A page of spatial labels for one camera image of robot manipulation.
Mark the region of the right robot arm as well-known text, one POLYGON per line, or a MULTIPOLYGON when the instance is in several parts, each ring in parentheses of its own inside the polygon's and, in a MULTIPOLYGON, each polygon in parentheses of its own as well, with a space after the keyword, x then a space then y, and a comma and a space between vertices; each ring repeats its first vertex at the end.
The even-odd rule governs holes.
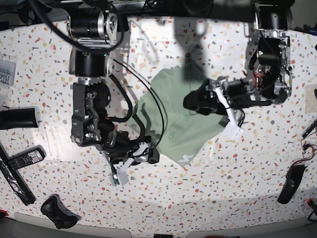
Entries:
POLYGON ((73 84, 71 140, 80 147, 94 146, 110 168, 112 185, 125 185, 127 169, 140 163, 155 164, 159 153, 137 116, 110 64, 110 53, 123 42, 126 20, 107 0, 32 0, 34 13, 54 33, 71 45, 69 73, 73 84), (111 117, 110 79, 128 105, 125 116, 111 117))

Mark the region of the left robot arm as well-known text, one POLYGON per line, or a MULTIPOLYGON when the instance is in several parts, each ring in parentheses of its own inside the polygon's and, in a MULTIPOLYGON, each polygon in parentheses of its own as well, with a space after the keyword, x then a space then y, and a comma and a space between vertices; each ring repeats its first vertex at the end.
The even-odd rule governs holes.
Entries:
POLYGON ((183 100, 183 107, 202 115, 226 116, 223 132, 231 139, 243 133, 244 109, 255 106, 279 105, 292 93, 290 37, 292 26, 290 7, 293 1, 253 0, 254 30, 258 31, 257 49, 248 63, 251 76, 229 81, 226 77, 206 79, 183 100))

